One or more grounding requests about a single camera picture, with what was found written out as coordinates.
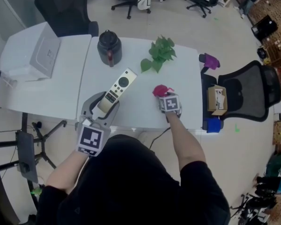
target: white appliance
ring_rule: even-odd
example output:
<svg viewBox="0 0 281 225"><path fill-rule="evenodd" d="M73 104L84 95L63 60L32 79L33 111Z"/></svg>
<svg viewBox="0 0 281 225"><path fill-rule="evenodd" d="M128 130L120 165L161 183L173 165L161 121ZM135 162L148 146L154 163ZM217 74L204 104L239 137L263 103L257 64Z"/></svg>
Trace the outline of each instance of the white appliance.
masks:
<svg viewBox="0 0 281 225"><path fill-rule="evenodd" d="M7 40L0 70L21 82L51 78L59 45L60 39L47 22L22 30Z"/></svg>

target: brown handle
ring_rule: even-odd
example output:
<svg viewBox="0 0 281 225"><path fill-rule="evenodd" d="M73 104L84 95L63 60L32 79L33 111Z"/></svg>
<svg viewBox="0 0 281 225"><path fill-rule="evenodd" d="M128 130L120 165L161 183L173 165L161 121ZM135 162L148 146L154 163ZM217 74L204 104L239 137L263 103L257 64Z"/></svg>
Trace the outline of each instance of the brown handle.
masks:
<svg viewBox="0 0 281 225"><path fill-rule="evenodd" d="M112 50L107 51L107 60L108 60L108 65L112 68L114 65Z"/></svg>

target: cardboard box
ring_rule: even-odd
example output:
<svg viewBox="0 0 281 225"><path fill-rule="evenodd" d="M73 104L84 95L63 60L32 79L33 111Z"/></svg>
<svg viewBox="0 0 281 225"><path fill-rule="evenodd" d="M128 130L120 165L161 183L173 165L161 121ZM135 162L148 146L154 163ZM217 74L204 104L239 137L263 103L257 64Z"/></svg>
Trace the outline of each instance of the cardboard box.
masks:
<svg viewBox="0 0 281 225"><path fill-rule="evenodd" d="M216 106L215 89L223 89L222 95L225 96L224 103L223 103L223 109L218 109L217 106ZM228 109L226 88L218 86L218 85L215 85L211 88L208 88L208 91L207 91L207 109L208 109L208 111L213 112L212 115L215 115L215 116L222 116L222 115L225 114L225 112Z"/></svg>

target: person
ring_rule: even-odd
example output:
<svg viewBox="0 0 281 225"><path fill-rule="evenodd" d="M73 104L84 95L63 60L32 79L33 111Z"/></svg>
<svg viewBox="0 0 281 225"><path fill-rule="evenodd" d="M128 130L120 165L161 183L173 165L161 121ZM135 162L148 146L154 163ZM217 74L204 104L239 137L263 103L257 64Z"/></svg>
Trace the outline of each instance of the person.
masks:
<svg viewBox="0 0 281 225"><path fill-rule="evenodd" d="M244 0L238 7L234 7L236 10L242 10L241 18L244 19L245 16L248 15L251 7L258 3L260 0Z"/></svg>
<svg viewBox="0 0 281 225"><path fill-rule="evenodd" d="M88 156L77 151L52 172L39 198L36 224L180 221L227 225L229 205L206 164L203 149L174 112L167 112L166 117L181 185L139 140L116 135L97 157L86 162L80 176Z"/></svg>
<svg viewBox="0 0 281 225"><path fill-rule="evenodd" d="M257 177L257 190L271 190L281 196L281 177Z"/></svg>

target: black sleeve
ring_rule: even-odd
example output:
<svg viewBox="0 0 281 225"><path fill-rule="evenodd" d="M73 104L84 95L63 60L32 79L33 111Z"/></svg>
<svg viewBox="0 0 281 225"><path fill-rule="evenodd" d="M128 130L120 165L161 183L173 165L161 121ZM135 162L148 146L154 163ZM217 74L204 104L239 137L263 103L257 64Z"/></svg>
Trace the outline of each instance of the black sleeve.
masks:
<svg viewBox="0 0 281 225"><path fill-rule="evenodd" d="M190 224L193 225L227 225L229 205L207 164L200 161L189 163L182 168L180 176L181 215L191 218Z"/></svg>
<svg viewBox="0 0 281 225"><path fill-rule="evenodd" d="M64 191L51 186L44 187L38 200L36 225L57 224L57 210L66 197Z"/></svg>

